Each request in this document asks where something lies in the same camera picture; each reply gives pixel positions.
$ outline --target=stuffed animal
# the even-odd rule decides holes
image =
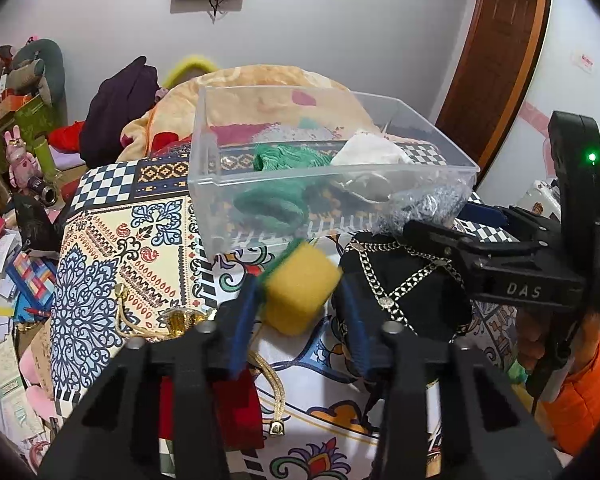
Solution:
[[[51,40],[27,43],[11,60],[11,69],[7,88],[16,95],[27,95],[34,89],[47,106],[58,105],[64,96],[64,62],[57,43]]]
[[[13,133],[5,132],[7,143],[6,157],[9,163],[9,182],[17,189],[27,189],[32,176],[42,177],[38,160],[27,151],[27,145],[20,137],[20,127],[14,126]]]

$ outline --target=pink plush toy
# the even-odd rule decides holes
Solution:
[[[14,126],[13,133],[5,132],[7,142],[7,162],[9,163],[9,182],[18,189],[27,189],[32,176],[42,177],[40,163],[27,151],[27,145],[20,137],[20,127]]]

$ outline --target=door frame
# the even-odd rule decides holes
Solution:
[[[466,64],[469,58],[471,46],[474,42],[475,32],[478,26],[478,20],[480,19],[480,12],[482,10],[482,3],[484,0],[476,0],[474,13],[471,18],[471,24],[467,33],[466,41],[464,42],[464,48],[456,67],[456,73],[451,85],[446,94],[445,102],[442,105],[440,114],[436,120],[436,125],[441,124],[448,114],[449,110],[452,109],[452,104],[456,95],[459,91],[459,82],[461,75],[466,69]],[[540,56],[540,50],[542,49],[542,43],[544,41],[544,32],[549,19],[549,10],[551,6],[551,0],[536,0],[536,11],[534,13],[534,21],[531,27],[531,34],[529,35],[529,41],[526,45],[525,55],[520,65],[520,71],[516,77],[516,81],[509,95],[509,99],[505,104],[504,110],[500,115],[500,119],[494,128],[493,133],[487,143],[484,151],[480,158],[476,161],[481,168],[478,174],[478,184],[487,173],[493,159],[495,158],[500,146],[506,138],[506,133],[509,131],[513,121],[515,120],[520,105],[525,98],[526,90],[531,83],[531,78],[534,74],[538,58]]]

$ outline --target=blue floral pattern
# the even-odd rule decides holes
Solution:
[[[140,204],[131,209],[131,227],[142,224],[155,226],[156,234],[151,238],[154,247],[161,245],[179,245],[182,243],[182,202],[183,199],[160,202],[157,204]]]
[[[54,384],[89,388],[109,363],[109,348],[122,346],[114,320],[116,260],[94,261],[77,244],[60,259],[51,318],[51,375]]]

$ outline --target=wooden door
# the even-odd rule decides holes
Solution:
[[[522,88],[517,96],[514,90],[523,62],[529,57],[530,38],[538,20],[537,4],[538,0],[476,1],[456,75],[436,121],[436,126],[483,170],[504,140],[503,121],[508,129],[508,119],[512,121],[519,105]],[[536,51],[533,47],[531,57]],[[526,88],[531,71],[528,63],[519,86]],[[510,117],[503,120],[507,108]]]

